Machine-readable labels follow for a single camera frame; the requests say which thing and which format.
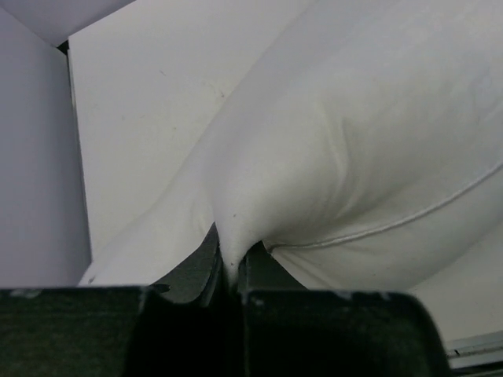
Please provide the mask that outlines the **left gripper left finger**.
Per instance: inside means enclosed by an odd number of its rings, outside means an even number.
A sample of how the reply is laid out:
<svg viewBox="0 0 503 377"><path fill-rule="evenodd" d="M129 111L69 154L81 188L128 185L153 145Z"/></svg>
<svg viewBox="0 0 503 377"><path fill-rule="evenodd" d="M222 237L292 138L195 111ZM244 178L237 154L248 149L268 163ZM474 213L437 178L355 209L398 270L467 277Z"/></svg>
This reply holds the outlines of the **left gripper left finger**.
<svg viewBox="0 0 503 377"><path fill-rule="evenodd" d="M150 286L1 293L4 376L219 376L218 234Z"/></svg>

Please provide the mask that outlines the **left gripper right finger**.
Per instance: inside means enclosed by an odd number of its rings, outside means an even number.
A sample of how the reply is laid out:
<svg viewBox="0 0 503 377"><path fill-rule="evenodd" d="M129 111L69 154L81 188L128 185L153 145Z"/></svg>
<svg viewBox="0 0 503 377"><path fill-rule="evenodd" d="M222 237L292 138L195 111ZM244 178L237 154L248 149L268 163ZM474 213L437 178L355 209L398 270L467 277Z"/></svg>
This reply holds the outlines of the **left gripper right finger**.
<svg viewBox="0 0 503 377"><path fill-rule="evenodd" d="M240 264L246 376L450 376L430 315L413 296L308 290L254 245Z"/></svg>

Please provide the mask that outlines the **white pillow insert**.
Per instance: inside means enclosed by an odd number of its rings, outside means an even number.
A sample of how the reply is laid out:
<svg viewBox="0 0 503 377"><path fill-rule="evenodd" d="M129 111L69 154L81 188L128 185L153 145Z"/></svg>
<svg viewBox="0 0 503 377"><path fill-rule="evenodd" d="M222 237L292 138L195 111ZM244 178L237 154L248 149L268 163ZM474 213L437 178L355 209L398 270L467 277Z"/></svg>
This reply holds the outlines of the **white pillow insert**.
<svg viewBox="0 0 503 377"><path fill-rule="evenodd" d="M502 222L502 4L318 1L261 56L82 285L150 284L219 237L313 287L419 289Z"/></svg>

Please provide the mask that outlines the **aluminium mounting rail frame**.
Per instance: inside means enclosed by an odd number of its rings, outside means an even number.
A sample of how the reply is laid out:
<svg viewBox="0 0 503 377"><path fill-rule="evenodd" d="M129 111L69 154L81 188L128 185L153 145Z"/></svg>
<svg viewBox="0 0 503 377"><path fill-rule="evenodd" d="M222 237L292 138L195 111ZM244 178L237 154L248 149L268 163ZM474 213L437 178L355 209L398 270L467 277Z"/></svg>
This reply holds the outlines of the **aluminium mounting rail frame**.
<svg viewBox="0 0 503 377"><path fill-rule="evenodd" d="M454 370L502 362L501 331L449 341L445 347Z"/></svg>

